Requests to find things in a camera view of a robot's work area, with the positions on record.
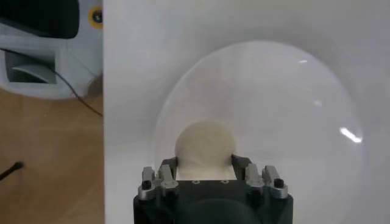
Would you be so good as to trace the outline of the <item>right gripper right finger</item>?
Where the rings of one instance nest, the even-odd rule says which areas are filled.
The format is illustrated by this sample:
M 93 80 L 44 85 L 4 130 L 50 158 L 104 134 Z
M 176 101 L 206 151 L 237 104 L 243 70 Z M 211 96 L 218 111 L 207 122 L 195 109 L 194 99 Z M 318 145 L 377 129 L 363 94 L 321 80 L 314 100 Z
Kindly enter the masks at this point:
M 236 179 L 243 180 L 250 193 L 255 191 L 263 195 L 267 192 L 274 199 L 288 198 L 288 186 L 274 166 L 264 166 L 259 173 L 257 165 L 249 158 L 232 155 L 231 161 Z

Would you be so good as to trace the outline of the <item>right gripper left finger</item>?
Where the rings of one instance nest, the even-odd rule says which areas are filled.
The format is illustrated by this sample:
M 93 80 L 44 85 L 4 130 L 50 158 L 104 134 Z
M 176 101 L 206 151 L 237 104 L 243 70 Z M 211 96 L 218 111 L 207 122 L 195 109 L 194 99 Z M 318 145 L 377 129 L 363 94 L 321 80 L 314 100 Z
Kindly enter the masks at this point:
M 176 180 L 178 161 L 176 157 L 164 159 L 158 172 L 153 168 L 144 167 L 142 182 L 138 187 L 139 200 L 154 200 L 157 194 L 161 197 L 176 197 L 179 191 L 179 182 Z

